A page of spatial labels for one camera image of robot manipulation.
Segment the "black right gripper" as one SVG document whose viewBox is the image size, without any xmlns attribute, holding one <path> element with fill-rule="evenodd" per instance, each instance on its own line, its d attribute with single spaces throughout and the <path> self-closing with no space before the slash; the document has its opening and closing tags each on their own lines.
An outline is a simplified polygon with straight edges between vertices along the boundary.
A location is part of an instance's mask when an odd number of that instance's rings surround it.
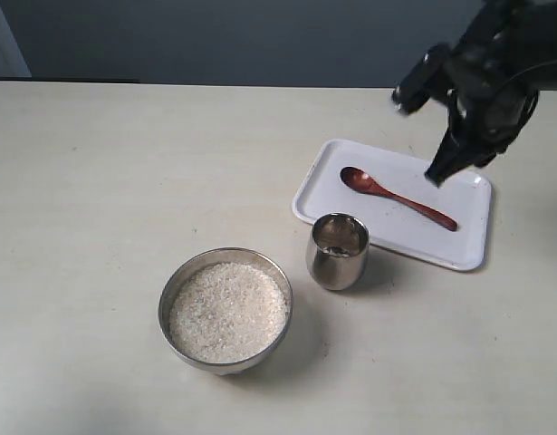
<svg viewBox="0 0 557 435">
<path fill-rule="evenodd" d="M 435 187 L 468 166 L 484 167 L 506 152 L 532 117 L 540 95 L 478 44 L 457 49 L 447 73 L 456 95 L 449 103 L 443 139 L 425 172 Z"/>
</svg>

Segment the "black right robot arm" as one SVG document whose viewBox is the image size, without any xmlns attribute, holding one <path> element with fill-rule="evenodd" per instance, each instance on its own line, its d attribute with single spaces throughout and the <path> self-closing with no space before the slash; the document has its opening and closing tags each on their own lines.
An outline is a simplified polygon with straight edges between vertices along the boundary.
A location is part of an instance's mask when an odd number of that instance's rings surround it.
<svg viewBox="0 0 557 435">
<path fill-rule="evenodd" d="M 557 1 L 489 1 L 442 70 L 447 130 L 426 179 L 440 186 L 506 152 L 542 91 L 557 91 Z"/>
</svg>

